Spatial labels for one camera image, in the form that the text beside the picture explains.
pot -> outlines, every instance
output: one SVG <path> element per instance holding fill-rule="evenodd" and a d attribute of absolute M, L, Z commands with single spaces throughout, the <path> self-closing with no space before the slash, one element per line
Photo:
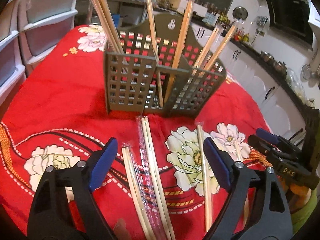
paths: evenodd
<path fill-rule="evenodd" d="M 260 56 L 262 57 L 262 59 L 263 59 L 265 62 L 270 62 L 270 61 L 273 61 L 273 60 L 274 60 L 273 55 L 270 54 L 270 53 L 266 53 L 266 52 L 261 51 Z"/>
<path fill-rule="evenodd" d="M 281 75 L 283 75 L 284 77 L 287 76 L 287 67 L 285 66 L 284 62 L 275 61 L 274 67 L 275 67 L 276 71 L 278 71 Z"/>

red tablecloth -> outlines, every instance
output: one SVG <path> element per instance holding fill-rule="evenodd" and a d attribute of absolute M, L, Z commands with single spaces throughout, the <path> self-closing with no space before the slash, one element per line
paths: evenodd
<path fill-rule="evenodd" d="M 129 142 L 141 165 L 137 124 L 124 114 L 106 114 L 104 42 L 99 27 L 70 31 L 27 78 L 0 124 L 1 201 L 24 233 L 34 192 L 46 166 L 73 166 L 115 137 L 119 154 L 103 186 L 93 195 L 111 227 L 124 218 L 132 239 L 144 239 L 121 156 L 121 144 Z M 149 122 L 176 239 L 202 239 L 204 197 L 195 120 L 150 115 Z M 247 137 L 259 127 L 268 129 L 257 104 L 230 76 L 196 122 L 203 122 L 205 135 L 213 137 L 233 158 L 234 140 L 243 157 L 248 157 Z M 227 194 L 215 177 L 210 183 L 215 218 Z M 67 192 L 72 199 L 72 192 Z"/>

chopstick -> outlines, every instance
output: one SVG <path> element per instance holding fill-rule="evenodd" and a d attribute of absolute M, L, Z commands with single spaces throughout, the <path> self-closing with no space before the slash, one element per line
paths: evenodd
<path fill-rule="evenodd" d="M 193 65 L 194 67 L 198 68 L 202 66 L 202 63 L 204 61 L 205 56 L 208 54 L 210 47 L 212 46 L 213 41 L 217 37 L 219 32 L 219 27 L 215 27 L 210 38 L 207 40 L 207 43 L 203 47 L 202 51 L 200 52 L 199 57 L 197 58 L 195 64 Z"/>
<path fill-rule="evenodd" d="M 140 224 L 142 226 L 144 235 L 146 236 L 147 240 L 156 240 L 156 236 L 152 230 L 146 209 L 143 204 L 142 196 L 140 194 L 139 185 L 137 182 L 137 177 L 135 175 L 134 166 L 130 156 L 130 150 L 128 147 L 122 148 L 122 156 L 124 160 L 124 167 L 125 167 L 125 171 L 128 178 L 131 196 L 132 196 L 133 203 L 134 203 Z"/>
<path fill-rule="evenodd" d="M 240 151 L 240 148 L 239 148 L 239 145 L 238 145 L 238 142 L 236 139 L 234 140 L 234 146 L 236 148 L 238 161 L 243 162 L 243 157 L 241 155 L 241 151 Z M 244 203 L 244 209 L 243 209 L 243 225 L 244 226 L 247 223 L 248 217 L 249 217 L 249 199 L 248 199 L 248 195 L 247 195 L 247 198 L 245 199 L 245 203 Z"/>
<path fill-rule="evenodd" d="M 104 16 L 107 20 L 107 23 L 109 25 L 109 28 L 110 28 L 110 31 L 113 35 L 113 38 L 115 39 L 116 41 L 116 44 L 119 48 L 119 51 L 121 53 L 124 53 L 123 52 L 123 48 L 122 48 L 122 45 L 121 45 L 121 41 L 120 41 L 120 38 L 119 38 L 119 34 L 118 34 L 118 31 L 116 29 L 116 26 L 115 26 L 115 23 L 112 19 L 112 15 L 111 15 L 111 12 L 110 12 L 110 9 L 109 9 L 109 6 L 108 6 L 108 2 L 107 0 L 99 0 L 100 2 L 100 5 L 101 5 L 101 8 L 102 8 L 102 11 L 104 13 Z"/>
<path fill-rule="evenodd" d="M 114 52 L 120 53 L 118 45 L 117 45 L 117 43 L 115 41 L 115 38 L 112 35 L 110 27 L 109 27 L 109 25 L 107 23 L 107 19 L 106 19 L 105 15 L 104 15 L 103 10 L 101 8 L 101 5 L 99 3 L 99 0 L 92 0 L 92 1 L 93 1 L 94 9 L 96 10 L 96 12 L 97 12 L 97 14 L 99 16 L 103 31 L 104 31 L 104 33 L 106 34 L 106 36 L 108 37 L 108 39 L 110 41 L 110 45 L 111 45 L 112 50 Z"/>
<path fill-rule="evenodd" d="M 176 47 L 176 52 L 173 57 L 172 68 L 179 67 L 179 63 L 180 63 L 180 59 L 181 59 L 181 55 L 182 55 L 182 51 L 183 51 L 183 46 L 186 41 L 187 32 L 188 32 L 189 25 L 190 25 L 190 20 L 192 18 L 192 14 L 193 14 L 193 3 L 194 3 L 193 0 L 188 1 L 186 10 L 185 10 L 185 13 L 183 16 L 182 25 L 181 25 L 179 38 L 178 38 L 178 42 L 177 42 L 177 47 Z M 168 85 L 167 85 L 167 90 L 165 92 L 164 102 L 167 102 L 170 97 L 174 80 L 175 80 L 175 76 L 170 75 Z"/>
<path fill-rule="evenodd" d="M 220 53 L 222 52 L 222 50 L 224 49 L 226 44 L 230 41 L 230 39 L 233 36 L 235 30 L 236 30 L 236 25 L 233 24 L 231 26 L 230 30 L 228 31 L 227 35 L 224 37 L 223 41 L 219 45 L 219 47 L 216 49 L 215 53 L 211 56 L 211 58 L 210 58 L 209 62 L 207 63 L 207 65 L 204 67 L 205 70 L 207 70 L 207 71 L 211 70 L 213 64 L 217 61 Z"/>
<path fill-rule="evenodd" d="M 149 15 L 149 24 L 150 24 L 150 31 L 151 31 L 152 48 L 153 48 L 153 51 L 155 53 L 157 64 L 159 64 L 156 25 L 155 25 L 155 19 L 153 17 L 152 0 L 147 0 L 147 9 L 148 9 L 148 15 Z M 160 104 L 160 107 L 163 108 L 163 95 L 162 95 L 162 85 L 161 85 L 161 74 L 160 74 L 160 72 L 157 72 L 157 86 L 158 86 L 158 93 L 159 93 L 159 104 Z"/>
<path fill-rule="evenodd" d="M 202 163 L 202 180 L 204 185 L 204 213 L 205 213 L 205 231 L 208 232 L 212 225 L 212 198 L 210 189 L 210 178 L 207 158 L 203 151 L 204 133 L 201 125 L 197 125 L 198 142 L 200 147 L 200 156 Z"/>
<path fill-rule="evenodd" d="M 160 174 L 158 170 L 158 164 L 156 161 L 156 154 L 153 148 L 153 142 L 152 142 L 148 117 L 142 117 L 141 124 L 142 124 L 143 138 L 145 141 L 147 157 L 149 162 L 151 180 L 152 180 L 153 189 L 156 196 L 156 202 L 158 205 L 160 218 L 161 218 L 167 239 L 175 240 L 172 223 L 169 217 L 169 212 L 168 212 L 166 200 L 164 197 L 163 187 L 162 187 Z"/>

white wall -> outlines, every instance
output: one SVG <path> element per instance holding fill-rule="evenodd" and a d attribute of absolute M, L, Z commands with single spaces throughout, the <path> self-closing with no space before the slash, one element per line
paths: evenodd
<path fill-rule="evenodd" d="M 250 33 L 252 40 L 252 37 L 255 35 L 256 25 L 251 25 L 251 22 L 253 22 L 257 16 L 268 16 L 268 18 L 270 18 L 268 8 L 264 6 L 259 7 L 257 0 L 233 0 L 228 12 L 229 18 L 232 18 L 232 11 L 236 6 L 243 6 L 248 11 L 248 18 L 244 24 L 244 30 Z M 263 50 L 272 53 L 276 60 L 284 61 L 287 67 L 294 70 L 304 87 L 307 98 L 314 98 L 316 100 L 316 108 L 320 109 L 320 90 L 318 84 L 301 80 L 301 69 L 303 65 L 311 62 L 316 51 L 316 39 L 314 39 L 314 52 L 312 52 L 300 45 L 297 41 L 293 41 L 282 34 L 269 30 L 269 22 L 263 31 L 266 34 L 264 37 L 257 36 L 253 43 L 254 49 L 256 51 Z"/>

white cabinet door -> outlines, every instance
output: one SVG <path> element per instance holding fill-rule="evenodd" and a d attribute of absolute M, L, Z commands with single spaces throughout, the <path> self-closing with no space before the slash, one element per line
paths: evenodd
<path fill-rule="evenodd" d="M 202 47 L 204 47 L 206 45 L 211 34 L 212 34 L 211 30 L 208 30 L 206 28 L 202 28 L 202 30 L 200 31 L 200 34 L 199 34 L 199 38 L 198 38 L 198 42 Z"/>
<path fill-rule="evenodd" d="M 248 90 L 251 87 L 255 65 L 256 62 L 245 52 L 241 50 L 236 52 L 234 63 L 230 68 L 230 73 L 245 90 Z"/>
<path fill-rule="evenodd" d="M 276 135 L 289 139 L 306 124 L 287 93 L 279 87 L 261 110 Z"/>
<path fill-rule="evenodd" d="M 223 65 L 225 66 L 225 68 L 231 72 L 231 70 L 233 69 L 233 65 L 234 65 L 234 57 L 236 55 L 237 52 L 239 52 L 240 49 L 233 45 L 232 43 L 228 42 L 228 44 L 224 47 L 224 49 L 222 50 L 222 52 L 219 55 L 219 59 L 222 61 Z"/>
<path fill-rule="evenodd" d="M 253 73 L 250 73 L 250 78 L 251 81 L 246 83 L 246 90 L 262 110 L 279 85 L 258 63 L 253 66 Z"/>
<path fill-rule="evenodd" d="M 195 34 L 196 40 L 198 40 L 198 38 L 200 36 L 200 32 L 202 30 L 202 27 L 197 24 L 194 24 L 194 23 L 191 23 L 191 27 L 192 27 L 192 30 Z"/>

